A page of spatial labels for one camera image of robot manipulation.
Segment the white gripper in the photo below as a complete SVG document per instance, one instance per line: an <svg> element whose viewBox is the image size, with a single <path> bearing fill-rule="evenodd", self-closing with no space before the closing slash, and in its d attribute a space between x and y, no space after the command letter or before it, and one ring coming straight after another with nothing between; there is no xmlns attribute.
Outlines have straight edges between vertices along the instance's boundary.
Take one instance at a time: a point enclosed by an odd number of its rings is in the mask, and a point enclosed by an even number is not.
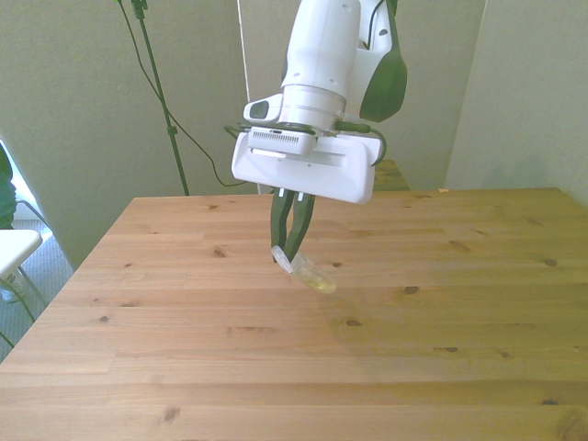
<svg viewBox="0 0 588 441"><path fill-rule="evenodd" d="M375 162L382 150L378 139L322 136L309 154L300 155L255 147L249 138L248 132L237 138L232 173L237 179L279 188L274 192L270 213L271 247L278 246L289 262L294 260L310 227L315 196L357 204L372 196ZM305 194L294 197L293 191Z"/></svg>

